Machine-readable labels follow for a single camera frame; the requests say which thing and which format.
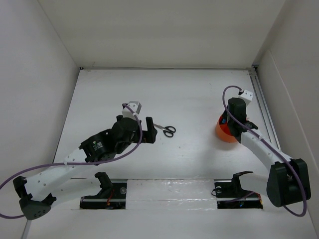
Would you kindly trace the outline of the black handled scissors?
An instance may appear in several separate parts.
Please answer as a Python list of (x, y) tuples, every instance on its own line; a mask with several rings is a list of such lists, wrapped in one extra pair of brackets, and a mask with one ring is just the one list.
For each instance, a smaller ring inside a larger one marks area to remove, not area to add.
[(164, 133), (164, 135), (168, 138), (172, 138), (174, 134), (176, 133), (176, 128), (174, 126), (161, 126), (154, 123), (154, 126), (158, 129), (161, 129)]

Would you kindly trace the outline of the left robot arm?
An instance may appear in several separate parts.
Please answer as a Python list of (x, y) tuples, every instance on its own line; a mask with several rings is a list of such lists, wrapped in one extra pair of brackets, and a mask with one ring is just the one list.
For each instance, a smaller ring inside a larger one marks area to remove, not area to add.
[(63, 162), (46, 165), (44, 170), (30, 177), (18, 174), (13, 180), (23, 217), (38, 219), (56, 205), (77, 197), (77, 192), (62, 185), (92, 167), (117, 161), (133, 153), (142, 143), (155, 143), (157, 130), (152, 117), (146, 118), (147, 129), (142, 130), (136, 114), (117, 116), (111, 129), (101, 131), (66, 156)]

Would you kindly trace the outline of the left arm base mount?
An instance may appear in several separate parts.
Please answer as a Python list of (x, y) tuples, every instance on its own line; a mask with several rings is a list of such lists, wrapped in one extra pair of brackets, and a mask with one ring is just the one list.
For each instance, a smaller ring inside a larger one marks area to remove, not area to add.
[(80, 209), (83, 210), (124, 210), (126, 208), (127, 180), (111, 180), (106, 172), (95, 174), (100, 182), (96, 195), (81, 197)]

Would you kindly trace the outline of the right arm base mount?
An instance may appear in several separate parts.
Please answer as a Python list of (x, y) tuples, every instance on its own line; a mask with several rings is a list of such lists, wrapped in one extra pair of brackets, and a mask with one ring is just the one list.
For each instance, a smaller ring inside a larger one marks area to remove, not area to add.
[(214, 179), (211, 195), (217, 199), (218, 209), (263, 209), (260, 194), (242, 189), (240, 178), (252, 174), (243, 171), (233, 174), (231, 179)]

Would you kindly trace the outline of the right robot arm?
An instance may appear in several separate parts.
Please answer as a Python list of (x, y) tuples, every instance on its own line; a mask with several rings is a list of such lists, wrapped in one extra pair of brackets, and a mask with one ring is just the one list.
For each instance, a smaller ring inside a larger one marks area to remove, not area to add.
[(241, 98), (230, 98), (224, 104), (227, 113), (227, 126), (235, 139), (248, 148), (266, 167), (268, 179), (260, 192), (266, 193), (275, 207), (303, 203), (311, 198), (311, 188), (307, 163), (275, 148), (262, 136), (258, 127), (247, 120), (246, 103)]

